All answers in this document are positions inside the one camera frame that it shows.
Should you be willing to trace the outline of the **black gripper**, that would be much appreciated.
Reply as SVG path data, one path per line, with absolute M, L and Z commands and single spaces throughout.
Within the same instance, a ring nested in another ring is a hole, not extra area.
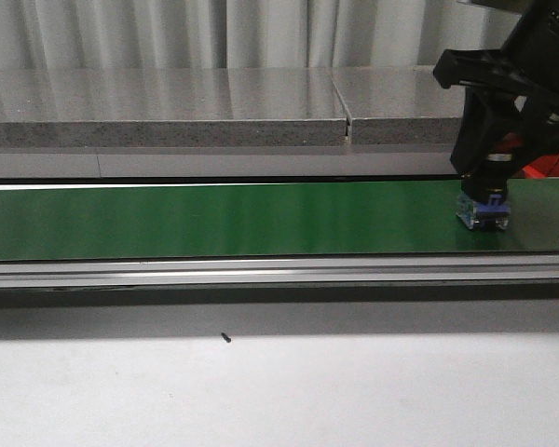
M 559 51 L 447 49 L 433 75 L 442 88 L 472 87 L 450 156 L 459 175 L 509 179 L 559 151 Z

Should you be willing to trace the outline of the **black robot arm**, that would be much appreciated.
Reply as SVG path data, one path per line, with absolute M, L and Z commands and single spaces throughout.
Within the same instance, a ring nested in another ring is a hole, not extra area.
M 532 2 L 499 49 L 447 49 L 433 75 L 442 88 L 466 89 L 451 155 L 458 173 L 487 171 L 509 134 L 519 143 L 499 176 L 559 149 L 559 1 Z

